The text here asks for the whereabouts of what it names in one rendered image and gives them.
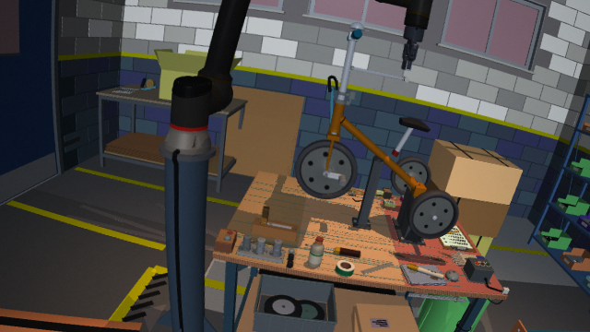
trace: green trash can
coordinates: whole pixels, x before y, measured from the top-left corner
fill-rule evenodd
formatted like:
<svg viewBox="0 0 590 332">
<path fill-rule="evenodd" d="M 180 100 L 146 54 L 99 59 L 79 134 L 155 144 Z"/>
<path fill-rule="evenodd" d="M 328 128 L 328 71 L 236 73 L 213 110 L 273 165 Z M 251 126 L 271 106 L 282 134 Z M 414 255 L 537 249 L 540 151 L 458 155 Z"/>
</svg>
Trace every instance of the green trash can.
<svg viewBox="0 0 590 332">
<path fill-rule="evenodd" d="M 424 299 L 419 309 L 420 314 L 417 322 L 420 332 L 454 332 L 457 323 L 463 318 L 463 314 L 469 306 L 469 300 L 467 298 L 463 299 L 466 299 L 466 301 Z M 486 301 L 483 305 L 470 331 L 476 329 L 479 318 L 486 311 L 488 304 L 490 304 L 490 301 Z"/>
</svg>

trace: bike stand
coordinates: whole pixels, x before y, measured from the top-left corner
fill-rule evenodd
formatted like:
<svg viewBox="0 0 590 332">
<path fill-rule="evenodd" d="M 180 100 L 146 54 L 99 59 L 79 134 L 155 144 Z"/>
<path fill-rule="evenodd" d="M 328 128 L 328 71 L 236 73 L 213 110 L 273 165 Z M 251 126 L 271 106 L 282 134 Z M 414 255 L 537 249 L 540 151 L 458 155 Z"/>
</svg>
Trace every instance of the bike stand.
<svg viewBox="0 0 590 332">
<path fill-rule="evenodd" d="M 406 193 L 404 194 L 404 201 L 402 202 L 402 207 L 399 209 L 397 219 L 394 219 L 394 226 L 395 230 L 397 231 L 397 238 L 401 243 L 425 245 L 424 239 L 422 239 L 415 232 L 413 232 L 411 227 L 409 226 L 408 214 L 413 201 L 414 196 L 412 195 L 412 192 L 409 190 L 408 187 L 406 188 Z"/>
<path fill-rule="evenodd" d="M 369 215 L 371 214 L 372 202 L 375 199 L 375 194 L 377 194 L 377 185 L 379 184 L 379 178 L 381 177 L 381 170 L 383 167 L 384 161 L 381 158 L 374 156 L 372 158 L 369 181 L 367 181 L 367 189 L 365 190 L 365 195 L 362 197 L 362 203 L 360 204 L 359 217 L 352 218 L 352 227 L 364 230 L 371 229 Z"/>
</svg>

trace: gray bin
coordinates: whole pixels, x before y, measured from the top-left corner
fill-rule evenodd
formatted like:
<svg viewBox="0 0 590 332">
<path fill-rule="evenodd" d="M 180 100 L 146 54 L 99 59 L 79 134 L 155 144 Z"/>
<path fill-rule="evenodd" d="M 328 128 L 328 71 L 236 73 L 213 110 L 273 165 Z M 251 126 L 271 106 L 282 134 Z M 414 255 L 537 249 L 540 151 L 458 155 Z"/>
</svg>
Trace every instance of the gray bin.
<svg viewBox="0 0 590 332">
<path fill-rule="evenodd" d="M 333 284 L 268 275 L 260 277 L 254 307 L 254 332 L 334 332 L 337 320 Z M 275 295 L 318 302 L 325 308 L 325 320 L 265 313 L 266 299 Z"/>
</svg>

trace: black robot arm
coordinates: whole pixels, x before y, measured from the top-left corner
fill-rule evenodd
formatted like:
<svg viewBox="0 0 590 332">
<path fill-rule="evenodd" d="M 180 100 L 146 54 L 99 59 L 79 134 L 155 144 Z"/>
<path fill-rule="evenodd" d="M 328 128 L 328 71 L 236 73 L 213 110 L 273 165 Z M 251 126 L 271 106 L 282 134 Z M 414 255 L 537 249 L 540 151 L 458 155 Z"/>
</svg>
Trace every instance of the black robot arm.
<svg viewBox="0 0 590 332">
<path fill-rule="evenodd" d="M 424 30 L 428 28 L 428 20 L 431 17 L 433 0 L 376 0 L 377 2 L 402 6 L 406 8 L 404 24 L 404 38 L 407 40 L 404 46 L 402 69 L 410 70 L 412 62 L 418 54 L 418 42 L 424 38 Z"/>
</svg>

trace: concrete floor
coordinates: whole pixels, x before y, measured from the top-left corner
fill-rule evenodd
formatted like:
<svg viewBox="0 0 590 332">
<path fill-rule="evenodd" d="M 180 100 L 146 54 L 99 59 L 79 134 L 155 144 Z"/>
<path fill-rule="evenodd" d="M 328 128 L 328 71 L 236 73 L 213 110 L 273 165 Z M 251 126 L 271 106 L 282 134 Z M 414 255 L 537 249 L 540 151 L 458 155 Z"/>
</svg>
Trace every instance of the concrete floor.
<svg viewBox="0 0 590 332">
<path fill-rule="evenodd" d="M 106 167 L 101 168 L 97 156 L 79 167 L 164 186 L 163 171 L 131 163 L 107 160 Z M 208 196 L 241 202 L 252 179 L 230 173 L 220 194 L 215 192 L 215 183 L 209 181 Z M 141 231 L 138 237 L 164 231 L 163 191 L 75 169 L 14 200 L 61 216 Z M 227 226 L 236 210 L 212 202 L 207 202 L 206 208 L 206 227 L 213 234 Z M 144 230 L 131 223 L 140 224 Z M 532 230 L 527 219 L 507 217 L 492 245 L 542 251 L 537 243 L 526 244 Z M 213 247 L 214 242 L 213 236 L 207 236 L 207 247 Z M 5 268 L 0 274 L 1 308 L 99 319 L 108 319 L 114 313 L 148 267 L 166 266 L 165 250 L 125 242 L 7 205 L 0 207 L 0 257 Z M 486 257 L 502 286 L 511 292 L 502 304 L 490 304 L 476 332 L 509 331 L 518 319 L 527 329 L 589 330 L 590 298 L 551 257 L 494 249 Z M 206 268 L 210 263 L 211 252 L 206 251 Z M 218 307 L 211 304 L 211 299 L 206 301 L 209 308 Z M 412 306 L 418 307 L 419 300 L 414 300 Z M 223 313 L 209 309 L 206 318 L 217 331 L 221 330 Z"/>
</svg>

